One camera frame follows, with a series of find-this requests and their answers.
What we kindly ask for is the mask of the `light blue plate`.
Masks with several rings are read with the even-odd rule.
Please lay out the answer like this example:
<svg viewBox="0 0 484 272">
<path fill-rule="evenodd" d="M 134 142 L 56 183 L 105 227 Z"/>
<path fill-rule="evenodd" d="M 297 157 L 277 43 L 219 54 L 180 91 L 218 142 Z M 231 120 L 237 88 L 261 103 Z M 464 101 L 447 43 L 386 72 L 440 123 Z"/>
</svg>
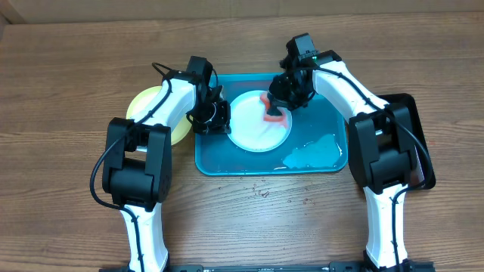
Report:
<svg viewBox="0 0 484 272">
<path fill-rule="evenodd" d="M 273 150 L 288 139 L 292 114 L 278 107 L 281 116 L 267 115 L 267 91 L 254 90 L 237 96 L 230 104 L 230 140 L 243 150 L 263 153 Z"/>
</svg>

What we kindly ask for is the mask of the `teal plastic tray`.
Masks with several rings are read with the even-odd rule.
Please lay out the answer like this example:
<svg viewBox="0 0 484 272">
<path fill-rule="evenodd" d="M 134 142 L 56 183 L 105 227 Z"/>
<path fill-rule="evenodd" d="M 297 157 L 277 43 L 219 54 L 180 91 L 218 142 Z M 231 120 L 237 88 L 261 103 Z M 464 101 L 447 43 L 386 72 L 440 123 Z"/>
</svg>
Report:
<svg viewBox="0 0 484 272">
<path fill-rule="evenodd" d="M 212 79 L 230 104 L 239 95 L 267 91 L 272 73 L 229 74 Z M 195 162 L 206 175 L 282 175 L 337 172 L 348 160 L 345 119 L 321 95 L 291 112 L 291 132 L 279 147 L 263 153 L 243 150 L 229 134 L 197 135 Z"/>
</svg>

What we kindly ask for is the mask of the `orange black sponge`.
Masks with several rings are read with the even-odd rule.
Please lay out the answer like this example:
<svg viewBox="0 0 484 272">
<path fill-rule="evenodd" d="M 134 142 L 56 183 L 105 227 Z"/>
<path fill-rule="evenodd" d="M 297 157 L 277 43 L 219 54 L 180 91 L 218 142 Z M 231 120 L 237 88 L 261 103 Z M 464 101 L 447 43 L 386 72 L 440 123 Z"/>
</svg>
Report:
<svg viewBox="0 0 484 272">
<path fill-rule="evenodd" d="M 265 110 L 263 114 L 263 120 L 266 122 L 286 122 L 287 115 L 280 111 L 276 106 L 271 104 L 268 98 L 268 92 L 264 91 L 260 97 L 260 101 L 264 104 Z"/>
</svg>

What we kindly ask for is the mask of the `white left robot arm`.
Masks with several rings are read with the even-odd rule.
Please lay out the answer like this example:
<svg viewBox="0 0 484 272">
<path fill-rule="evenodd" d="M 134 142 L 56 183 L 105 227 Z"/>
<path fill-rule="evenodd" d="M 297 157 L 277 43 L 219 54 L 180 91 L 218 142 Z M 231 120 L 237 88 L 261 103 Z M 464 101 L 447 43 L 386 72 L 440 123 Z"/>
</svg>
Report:
<svg viewBox="0 0 484 272">
<path fill-rule="evenodd" d="M 172 130 L 185 119 L 196 134 L 228 134 L 230 105 L 218 76 L 205 57 L 193 56 L 186 70 L 154 63 L 162 76 L 158 94 L 133 117 L 114 118 L 107 127 L 104 152 L 92 170 L 102 173 L 102 188 L 112 197 L 102 206 L 121 212 L 131 259 L 125 271 L 168 271 L 169 252 L 163 242 L 162 203 L 172 182 Z"/>
</svg>

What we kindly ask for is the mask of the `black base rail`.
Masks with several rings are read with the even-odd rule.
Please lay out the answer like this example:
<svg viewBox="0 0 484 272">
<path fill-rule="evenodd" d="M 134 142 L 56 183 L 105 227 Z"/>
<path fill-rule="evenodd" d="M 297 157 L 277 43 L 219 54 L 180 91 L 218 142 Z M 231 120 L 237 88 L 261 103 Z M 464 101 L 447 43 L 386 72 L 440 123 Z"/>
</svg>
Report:
<svg viewBox="0 0 484 272">
<path fill-rule="evenodd" d="M 101 272 L 128 272 L 128 267 L 101 268 Z M 164 271 L 169 272 L 363 272 L 373 271 L 363 261 L 332 261 L 326 265 L 282 265 L 282 266 L 219 266 L 171 265 Z M 435 272 L 432 262 L 412 262 L 404 264 L 400 271 Z"/>
</svg>

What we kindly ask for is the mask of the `yellow plate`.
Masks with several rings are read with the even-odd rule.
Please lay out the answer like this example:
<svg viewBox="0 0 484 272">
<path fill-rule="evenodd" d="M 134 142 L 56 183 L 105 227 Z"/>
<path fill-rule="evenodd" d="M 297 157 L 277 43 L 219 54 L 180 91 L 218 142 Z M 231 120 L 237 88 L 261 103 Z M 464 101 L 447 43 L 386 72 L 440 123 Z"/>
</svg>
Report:
<svg viewBox="0 0 484 272">
<path fill-rule="evenodd" d="M 159 90 L 160 90 L 160 86 L 154 86 L 151 88 L 147 88 L 143 90 L 141 93 L 139 93 L 131 101 L 126 112 L 126 118 L 131 119 L 135 114 L 143 110 L 156 97 Z M 186 118 L 181 119 L 180 122 L 175 127 L 175 129 L 172 130 L 172 134 L 171 134 L 172 145 L 175 145 L 181 140 L 183 140 L 190 130 L 191 130 L 191 123 Z"/>
</svg>

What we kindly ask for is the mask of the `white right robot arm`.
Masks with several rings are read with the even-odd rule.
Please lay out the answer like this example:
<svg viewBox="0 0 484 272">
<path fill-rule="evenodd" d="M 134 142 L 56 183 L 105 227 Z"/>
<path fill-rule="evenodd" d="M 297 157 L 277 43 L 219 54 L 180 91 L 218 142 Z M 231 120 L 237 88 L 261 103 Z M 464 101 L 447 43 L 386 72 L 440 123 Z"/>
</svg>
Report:
<svg viewBox="0 0 484 272">
<path fill-rule="evenodd" d="M 349 133 L 349 168 L 365 194 L 368 241 L 361 271 L 433 271 L 433 262 L 412 261 L 405 248 L 404 202 L 411 191 L 434 185 L 430 155 L 414 104 L 372 94 L 334 51 L 320 52 L 309 34 L 293 37 L 274 77 L 264 119 L 285 123 L 289 111 L 317 94 L 343 116 Z"/>
</svg>

